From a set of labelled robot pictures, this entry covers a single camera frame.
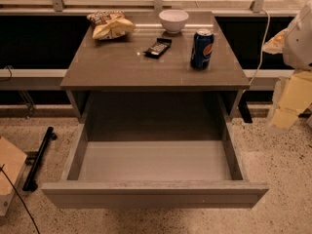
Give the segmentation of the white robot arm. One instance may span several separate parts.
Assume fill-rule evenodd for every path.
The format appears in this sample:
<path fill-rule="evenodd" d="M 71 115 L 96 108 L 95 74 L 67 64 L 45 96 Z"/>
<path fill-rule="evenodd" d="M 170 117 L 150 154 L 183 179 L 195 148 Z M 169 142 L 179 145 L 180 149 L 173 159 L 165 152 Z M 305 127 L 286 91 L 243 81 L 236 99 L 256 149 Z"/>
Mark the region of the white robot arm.
<path fill-rule="evenodd" d="M 281 30 L 262 50 L 281 54 L 284 64 L 294 69 L 276 84 L 268 128 L 273 134 L 288 130 L 312 104 L 312 1 L 308 1 L 286 29 Z"/>

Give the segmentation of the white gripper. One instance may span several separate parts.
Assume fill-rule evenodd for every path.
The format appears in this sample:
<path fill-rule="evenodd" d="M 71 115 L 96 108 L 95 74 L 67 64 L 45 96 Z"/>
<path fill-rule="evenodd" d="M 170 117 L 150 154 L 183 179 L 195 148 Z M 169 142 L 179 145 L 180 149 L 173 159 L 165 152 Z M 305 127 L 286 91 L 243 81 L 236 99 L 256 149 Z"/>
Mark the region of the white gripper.
<path fill-rule="evenodd" d="M 282 54 L 285 51 L 287 33 L 286 28 L 278 32 L 264 43 L 262 51 L 270 55 Z M 279 107 L 284 111 L 276 108 L 269 109 L 266 130 L 270 135 L 286 133 L 297 120 L 297 115 L 307 109 L 311 103 L 312 72 L 297 72 L 287 80 L 279 101 Z"/>

